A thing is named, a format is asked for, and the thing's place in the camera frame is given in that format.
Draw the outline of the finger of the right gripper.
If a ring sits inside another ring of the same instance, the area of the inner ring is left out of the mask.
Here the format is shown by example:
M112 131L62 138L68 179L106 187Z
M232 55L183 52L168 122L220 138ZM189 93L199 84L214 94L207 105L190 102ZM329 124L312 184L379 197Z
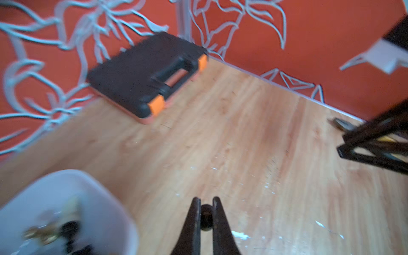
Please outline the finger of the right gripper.
M404 100L377 115L370 121L357 126L343 135L344 142L356 143L408 130L408 101Z
M408 143L372 141L358 145L345 143L337 148L343 159L408 174Z

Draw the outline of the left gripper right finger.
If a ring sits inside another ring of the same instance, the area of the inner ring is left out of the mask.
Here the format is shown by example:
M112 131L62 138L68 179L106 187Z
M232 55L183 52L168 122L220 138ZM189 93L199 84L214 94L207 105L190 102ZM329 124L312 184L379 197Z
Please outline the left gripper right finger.
M212 200L212 226L213 254L241 255L219 197Z

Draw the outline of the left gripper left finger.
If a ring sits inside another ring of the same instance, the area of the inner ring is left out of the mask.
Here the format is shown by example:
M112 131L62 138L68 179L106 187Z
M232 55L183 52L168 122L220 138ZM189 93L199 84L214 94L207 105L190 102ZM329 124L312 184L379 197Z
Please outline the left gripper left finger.
M201 200L194 197L171 255L199 255L201 249Z

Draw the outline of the black piece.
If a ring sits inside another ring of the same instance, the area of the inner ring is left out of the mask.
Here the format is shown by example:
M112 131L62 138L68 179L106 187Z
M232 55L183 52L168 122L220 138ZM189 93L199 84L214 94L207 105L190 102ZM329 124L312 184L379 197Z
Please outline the black piece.
M78 221L69 221L60 227L59 236L66 239L65 252L67 255L93 255L93 247L87 245L82 249L74 251L75 236L80 231Z

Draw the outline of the gold and black pawn pair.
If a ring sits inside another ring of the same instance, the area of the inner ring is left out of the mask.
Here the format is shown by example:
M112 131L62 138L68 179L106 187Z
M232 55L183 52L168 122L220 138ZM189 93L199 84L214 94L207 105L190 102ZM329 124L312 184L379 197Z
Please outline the gold and black pawn pair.
M23 232L24 240L35 239L41 245L48 245L55 242L59 238L59 230L55 223L49 223L44 226L32 226Z

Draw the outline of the white plastic storage box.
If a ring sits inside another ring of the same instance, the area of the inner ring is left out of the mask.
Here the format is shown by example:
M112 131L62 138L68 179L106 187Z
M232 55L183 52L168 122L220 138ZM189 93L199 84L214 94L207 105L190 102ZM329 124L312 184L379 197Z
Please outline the white plastic storage box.
M91 175L63 170L44 176L1 208L2 255L64 255L66 239L41 245L24 240L32 226L55 223L58 230L78 221L74 251L87 245L95 255L135 255L139 247L136 225L124 206Z

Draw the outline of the black tool case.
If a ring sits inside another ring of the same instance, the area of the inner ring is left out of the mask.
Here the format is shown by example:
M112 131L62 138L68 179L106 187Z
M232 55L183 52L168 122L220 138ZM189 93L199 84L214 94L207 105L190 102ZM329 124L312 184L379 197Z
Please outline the black tool case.
M204 47L160 32L91 69L87 81L96 93L147 124L207 63Z

